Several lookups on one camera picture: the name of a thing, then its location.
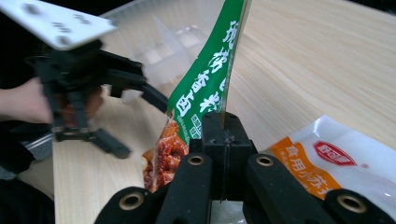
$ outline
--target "marinated meat snack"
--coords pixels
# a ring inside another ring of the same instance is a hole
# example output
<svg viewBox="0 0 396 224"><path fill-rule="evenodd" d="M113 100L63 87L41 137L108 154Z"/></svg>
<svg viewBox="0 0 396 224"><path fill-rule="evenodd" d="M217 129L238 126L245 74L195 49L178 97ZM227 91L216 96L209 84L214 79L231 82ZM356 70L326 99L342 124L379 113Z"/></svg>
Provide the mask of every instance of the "marinated meat snack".
<svg viewBox="0 0 396 224"><path fill-rule="evenodd" d="M170 119L165 125L156 148L143 154L146 161L144 169L145 188L154 192L160 187L168 184L175 176L181 158L189 153L189 147L178 136L179 127Z"/></svg>

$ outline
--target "wooden surface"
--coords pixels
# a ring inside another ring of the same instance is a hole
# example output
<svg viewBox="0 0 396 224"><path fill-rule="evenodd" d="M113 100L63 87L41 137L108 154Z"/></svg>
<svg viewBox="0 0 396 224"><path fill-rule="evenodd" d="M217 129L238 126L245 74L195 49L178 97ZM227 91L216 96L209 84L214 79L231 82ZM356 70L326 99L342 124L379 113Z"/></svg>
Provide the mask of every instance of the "wooden surface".
<svg viewBox="0 0 396 224"><path fill-rule="evenodd" d="M228 111L259 150L326 114L396 148L396 17L341 0L253 0ZM162 85L169 95L176 80ZM140 155L165 115L106 97L95 121L134 149L117 160L89 143L54 143L57 223L93 223L109 198L142 186Z"/></svg>

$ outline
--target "snack package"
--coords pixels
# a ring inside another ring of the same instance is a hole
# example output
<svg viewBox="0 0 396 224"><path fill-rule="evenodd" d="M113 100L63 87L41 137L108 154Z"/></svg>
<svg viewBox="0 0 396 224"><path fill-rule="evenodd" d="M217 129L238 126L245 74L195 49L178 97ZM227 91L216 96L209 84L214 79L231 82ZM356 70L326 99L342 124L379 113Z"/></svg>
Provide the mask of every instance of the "snack package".
<svg viewBox="0 0 396 224"><path fill-rule="evenodd" d="M226 0L198 58L172 92L168 121L154 149L143 154L145 188L172 181L178 163L189 153L190 139L201 138L201 117L225 108L237 39L250 0Z"/></svg>
<svg viewBox="0 0 396 224"><path fill-rule="evenodd" d="M351 189L396 220L394 149L322 116L270 150L309 193Z"/></svg>

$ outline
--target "black sleeve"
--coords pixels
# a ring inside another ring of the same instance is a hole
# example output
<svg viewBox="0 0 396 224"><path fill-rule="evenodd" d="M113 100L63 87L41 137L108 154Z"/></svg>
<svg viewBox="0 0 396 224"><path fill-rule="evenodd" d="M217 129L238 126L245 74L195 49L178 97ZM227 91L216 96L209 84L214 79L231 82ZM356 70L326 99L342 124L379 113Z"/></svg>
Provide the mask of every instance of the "black sleeve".
<svg viewBox="0 0 396 224"><path fill-rule="evenodd" d="M53 200L18 179L0 180L0 224L9 223L55 223Z"/></svg>
<svg viewBox="0 0 396 224"><path fill-rule="evenodd" d="M19 174L29 169L35 160L33 154L12 136L0 123L0 166Z"/></svg>
<svg viewBox="0 0 396 224"><path fill-rule="evenodd" d="M0 89L20 86L34 71L24 59L37 54L41 42L0 12Z"/></svg>

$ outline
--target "white snack bag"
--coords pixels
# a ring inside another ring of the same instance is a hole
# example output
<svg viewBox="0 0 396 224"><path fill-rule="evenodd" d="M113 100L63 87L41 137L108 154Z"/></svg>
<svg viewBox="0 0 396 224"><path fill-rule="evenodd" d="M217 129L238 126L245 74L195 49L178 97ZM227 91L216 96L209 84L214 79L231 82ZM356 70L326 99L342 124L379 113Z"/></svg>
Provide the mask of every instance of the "white snack bag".
<svg viewBox="0 0 396 224"><path fill-rule="evenodd" d="M351 189L396 220L394 149L327 116L270 149L309 193Z"/></svg>

